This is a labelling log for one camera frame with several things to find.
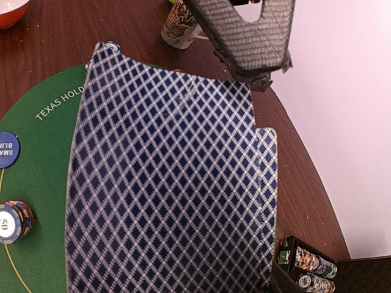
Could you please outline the playing card deck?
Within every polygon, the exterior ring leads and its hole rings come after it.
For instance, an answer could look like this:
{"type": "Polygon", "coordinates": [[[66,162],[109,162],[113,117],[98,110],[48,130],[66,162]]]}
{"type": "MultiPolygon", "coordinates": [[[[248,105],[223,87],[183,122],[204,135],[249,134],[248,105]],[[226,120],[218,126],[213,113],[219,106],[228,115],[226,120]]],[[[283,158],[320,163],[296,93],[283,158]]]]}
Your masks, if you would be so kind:
{"type": "Polygon", "coordinates": [[[68,291],[269,292],[277,177],[247,84],[98,43],[68,169],[68,291]]]}

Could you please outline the poker chip stack front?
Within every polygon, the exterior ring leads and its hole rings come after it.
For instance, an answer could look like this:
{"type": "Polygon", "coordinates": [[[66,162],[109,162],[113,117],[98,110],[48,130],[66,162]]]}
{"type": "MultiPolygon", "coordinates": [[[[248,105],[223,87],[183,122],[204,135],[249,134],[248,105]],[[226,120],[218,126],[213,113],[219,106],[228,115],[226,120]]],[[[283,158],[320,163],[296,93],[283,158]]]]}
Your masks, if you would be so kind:
{"type": "Polygon", "coordinates": [[[26,236],[35,224],[32,208],[23,201],[1,204],[1,244],[9,245],[26,236]]]}

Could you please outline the teal chip off mat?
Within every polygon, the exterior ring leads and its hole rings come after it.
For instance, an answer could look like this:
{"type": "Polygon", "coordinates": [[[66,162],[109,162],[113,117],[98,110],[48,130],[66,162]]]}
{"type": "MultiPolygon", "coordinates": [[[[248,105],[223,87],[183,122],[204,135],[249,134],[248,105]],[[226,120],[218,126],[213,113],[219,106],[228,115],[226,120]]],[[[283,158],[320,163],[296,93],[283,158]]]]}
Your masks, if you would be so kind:
{"type": "Polygon", "coordinates": [[[101,44],[103,47],[111,49],[112,52],[122,52],[122,47],[116,42],[106,41],[101,44]]]}

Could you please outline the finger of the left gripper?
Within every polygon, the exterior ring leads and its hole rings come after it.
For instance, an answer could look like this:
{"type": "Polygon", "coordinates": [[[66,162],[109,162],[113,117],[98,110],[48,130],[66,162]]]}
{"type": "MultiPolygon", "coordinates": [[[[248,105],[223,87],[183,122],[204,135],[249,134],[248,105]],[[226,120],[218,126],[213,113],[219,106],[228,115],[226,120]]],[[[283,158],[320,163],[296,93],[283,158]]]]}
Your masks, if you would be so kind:
{"type": "Polygon", "coordinates": [[[232,78],[256,92],[272,84],[271,73],[291,68],[288,44],[295,1],[262,1],[260,16],[244,20],[226,0],[192,0],[186,6],[214,46],[232,78]]]}

